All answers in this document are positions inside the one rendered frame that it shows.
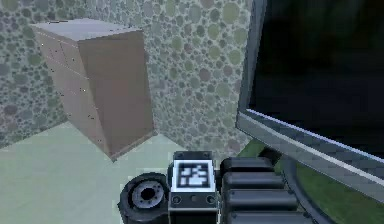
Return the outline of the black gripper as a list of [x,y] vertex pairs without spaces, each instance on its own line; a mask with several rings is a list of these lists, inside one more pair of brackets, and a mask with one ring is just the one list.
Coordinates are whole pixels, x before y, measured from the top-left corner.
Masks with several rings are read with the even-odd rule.
[[162,173],[143,173],[131,179],[117,204],[123,224],[169,224],[168,193]]

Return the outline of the brown chest of drawers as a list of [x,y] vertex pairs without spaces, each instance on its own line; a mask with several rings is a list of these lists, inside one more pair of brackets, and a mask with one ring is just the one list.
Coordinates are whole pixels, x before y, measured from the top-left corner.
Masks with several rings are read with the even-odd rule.
[[155,134],[141,29],[89,18],[31,28],[69,121],[111,160]]

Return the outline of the green table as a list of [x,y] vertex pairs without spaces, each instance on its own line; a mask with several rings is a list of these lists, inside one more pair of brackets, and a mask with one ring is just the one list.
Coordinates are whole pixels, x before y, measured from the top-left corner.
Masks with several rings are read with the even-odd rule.
[[336,224],[384,224],[384,203],[300,163],[296,173],[304,192]]

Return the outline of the grey framed television set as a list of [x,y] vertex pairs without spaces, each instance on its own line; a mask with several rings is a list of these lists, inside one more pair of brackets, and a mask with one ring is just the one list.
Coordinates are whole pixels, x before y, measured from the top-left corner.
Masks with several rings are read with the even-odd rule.
[[296,163],[384,203],[384,0],[247,0],[236,126],[315,224]]

